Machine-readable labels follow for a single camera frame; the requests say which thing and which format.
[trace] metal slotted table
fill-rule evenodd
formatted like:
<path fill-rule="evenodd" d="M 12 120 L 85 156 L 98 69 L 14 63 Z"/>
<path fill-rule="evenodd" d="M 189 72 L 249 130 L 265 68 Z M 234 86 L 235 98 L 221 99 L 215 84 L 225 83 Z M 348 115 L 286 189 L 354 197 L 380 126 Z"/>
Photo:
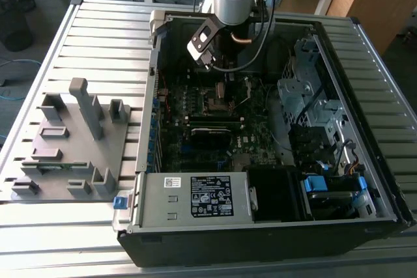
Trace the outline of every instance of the metal slotted table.
<path fill-rule="evenodd" d="M 0 182 L 21 176 L 20 160 L 43 119 L 39 101 L 59 92 L 65 102 L 73 77 L 89 81 L 88 91 L 102 104 L 114 97 L 132 107 L 119 189 L 134 183 L 141 110 L 149 69 L 149 19 L 154 9 L 191 7 L 122 1 L 74 1 L 68 9 L 0 154 Z M 368 122 L 413 212 L 417 211 L 417 121 L 412 109 L 375 53 L 362 28 L 347 18 L 280 14 L 281 18 L 320 20 L 341 60 Z M 6 200 L 0 192 L 1 200 Z M 99 275 L 203 275 L 343 266 L 343 272 L 369 274 L 376 266 L 397 273 L 417 260 L 417 232 L 369 242 L 345 255 L 281 262 L 222 264 L 191 268 L 137 268 L 111 227 L 111 203 L 38 203 L 0 206 L 0 273 L 28 277 Z"/>

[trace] barcode sticker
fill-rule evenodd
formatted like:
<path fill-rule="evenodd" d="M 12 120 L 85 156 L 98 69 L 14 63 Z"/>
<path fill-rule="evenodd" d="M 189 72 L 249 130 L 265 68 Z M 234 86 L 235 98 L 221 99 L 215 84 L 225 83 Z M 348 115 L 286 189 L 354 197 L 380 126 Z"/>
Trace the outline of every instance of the barcode sticker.
<path fill-rule="evenodd" d="M 181 188 L 181 177 L 165 177 L 165 188 Z"/>

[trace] wastebasket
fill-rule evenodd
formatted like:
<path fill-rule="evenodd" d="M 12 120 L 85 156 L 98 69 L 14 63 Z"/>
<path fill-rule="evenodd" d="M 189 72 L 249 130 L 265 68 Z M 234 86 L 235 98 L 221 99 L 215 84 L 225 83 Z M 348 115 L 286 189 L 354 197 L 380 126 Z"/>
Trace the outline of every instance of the wastebasket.
<path fill-rule="evenodd" d="M 35 7 L 35 0 L 0 0 L 0 42 L 9 51 L 21 51 L 32 44 L 24 12 Z"/>

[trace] power supply label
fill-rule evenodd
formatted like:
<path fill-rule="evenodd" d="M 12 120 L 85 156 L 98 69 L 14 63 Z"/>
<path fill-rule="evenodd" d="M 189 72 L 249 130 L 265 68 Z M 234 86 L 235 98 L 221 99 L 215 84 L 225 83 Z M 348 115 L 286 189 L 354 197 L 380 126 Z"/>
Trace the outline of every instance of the power supply label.
<path fill-rule="evenodd" d="M 233 216 L 230 176 L 191 177 L 191 214 L 194 217 Z"/>

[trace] copper pipe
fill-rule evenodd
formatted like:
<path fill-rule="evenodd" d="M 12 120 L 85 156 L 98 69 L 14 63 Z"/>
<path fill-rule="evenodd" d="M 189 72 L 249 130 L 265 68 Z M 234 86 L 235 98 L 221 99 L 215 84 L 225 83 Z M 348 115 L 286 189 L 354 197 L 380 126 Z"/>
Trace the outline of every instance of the copper pipe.
<path fill-rule="evenodd" d="M 235 34 L 231 33 L 232 39 L 234 42 L 237 42 L 238 44 L 242 45 L 248 45 L 252 43 L 252 39 L 241 39 L 239 37 L 236 37 Z"/>

